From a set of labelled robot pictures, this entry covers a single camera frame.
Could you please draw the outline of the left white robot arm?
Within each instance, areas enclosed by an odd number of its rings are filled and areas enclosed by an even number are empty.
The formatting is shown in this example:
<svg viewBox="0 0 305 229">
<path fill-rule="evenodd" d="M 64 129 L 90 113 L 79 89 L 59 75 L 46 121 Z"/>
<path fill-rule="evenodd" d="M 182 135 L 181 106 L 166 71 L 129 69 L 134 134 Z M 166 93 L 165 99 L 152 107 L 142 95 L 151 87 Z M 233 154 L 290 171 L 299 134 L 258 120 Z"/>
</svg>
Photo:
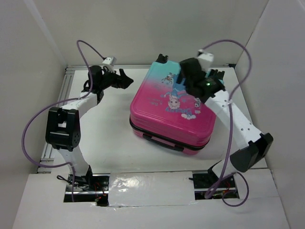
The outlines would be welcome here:
<svg viewBox="0 0 305 229">
<path fill-rule="evenodd" d="M 92 79 L 85 81 L 77 100 L 49 109 L 45 137 L 46 142 L 58 150 L 65 162 L 70 164 L 70 182 L 76 182 L 83 190 L 93 187 L 94 178 L 79 147 L 80 118 L 101 102 L 105 89 L 126 89 L 133 83 L 133 79 L 123 69 L 119 69 L 117 73 L 106 66 L 91 66 L 88 76 L 92 76 Z"/>
</svg>

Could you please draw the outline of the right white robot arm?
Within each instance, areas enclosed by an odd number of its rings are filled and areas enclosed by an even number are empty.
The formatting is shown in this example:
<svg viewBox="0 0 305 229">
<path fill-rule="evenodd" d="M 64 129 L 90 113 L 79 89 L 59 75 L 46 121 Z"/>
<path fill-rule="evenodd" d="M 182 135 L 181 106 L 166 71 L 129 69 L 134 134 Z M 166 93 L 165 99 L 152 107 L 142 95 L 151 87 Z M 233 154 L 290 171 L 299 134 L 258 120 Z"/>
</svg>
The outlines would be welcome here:
<svg viewBox="0 0 305 229">
<path fill-rule="evenodd" d="M 229 98 L 228 91 L 219 80 L 221 73 L 206 77 L 198 58 L 183 60 L 179 65 L 181 69 L 177 81 L 233 131 L 238 150 L 208 169 L 209 184 L 219 187 L 225 176 L 235 172 L 244 173 L 263 159 L 274 139 L 270 133 L 264 134 L 256 128 Z"/>
</svg>

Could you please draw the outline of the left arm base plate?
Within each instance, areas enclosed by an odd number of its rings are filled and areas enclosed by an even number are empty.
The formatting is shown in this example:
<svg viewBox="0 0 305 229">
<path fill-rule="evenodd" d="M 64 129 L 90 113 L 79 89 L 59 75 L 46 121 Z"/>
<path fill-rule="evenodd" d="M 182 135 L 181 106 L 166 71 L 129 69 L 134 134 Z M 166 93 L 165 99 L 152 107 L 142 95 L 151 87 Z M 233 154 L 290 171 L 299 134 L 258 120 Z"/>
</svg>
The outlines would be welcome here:
<svg viewBox="0 0 305 229">
<path fill-rule="evenodd" d="M 72 186 L 72 175 L 69 175 L 66 183 L 65 191 L 71 194 L 98 194 L 106 195 L 109 190 L 109 175 L 94 174 L 90 181 L 86 181 L 83 177 L 76 177 L 74 186 Z"/>
</svg>

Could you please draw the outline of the pink hard-shell suitcase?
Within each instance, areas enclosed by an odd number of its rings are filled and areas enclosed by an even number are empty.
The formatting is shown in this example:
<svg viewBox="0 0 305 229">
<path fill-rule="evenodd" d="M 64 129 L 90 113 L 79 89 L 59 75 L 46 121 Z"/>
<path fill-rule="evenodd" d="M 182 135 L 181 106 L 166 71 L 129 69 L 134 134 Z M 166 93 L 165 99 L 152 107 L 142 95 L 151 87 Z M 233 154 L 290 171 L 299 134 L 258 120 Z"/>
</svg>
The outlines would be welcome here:
<svg viewBox="0 0 305 229">
<path fill-rule="evenodd" d="M 159 146 L 196 155 L 210 141 L 216 115 L 176 82 L 180 66 L 159 54 L 130 106 L 133 132 Z"/>
</svg>

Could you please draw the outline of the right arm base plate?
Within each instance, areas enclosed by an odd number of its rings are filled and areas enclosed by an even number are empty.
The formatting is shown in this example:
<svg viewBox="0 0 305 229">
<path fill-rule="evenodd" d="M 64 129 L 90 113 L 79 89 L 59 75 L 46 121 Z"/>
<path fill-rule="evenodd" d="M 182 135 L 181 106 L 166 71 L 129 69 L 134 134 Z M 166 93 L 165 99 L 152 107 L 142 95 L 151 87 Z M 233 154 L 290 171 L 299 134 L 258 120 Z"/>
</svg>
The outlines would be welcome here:
<svg viewBox="0 0 305 229">
<path fill-rule="evenodd" d="M 192 177 L 189 178 L 189 180 L 193 181 L 193 186 L 195 189 L 207 189 L 212 184 L 215 183 L 215 181 L 212 181 L 207 173 L 195 173 Z M 230 189 L 230 188 L 236 188 L 234 177 L 228 177 L 224 179 L 219 187 L 217 189 Z"/>
</svg>

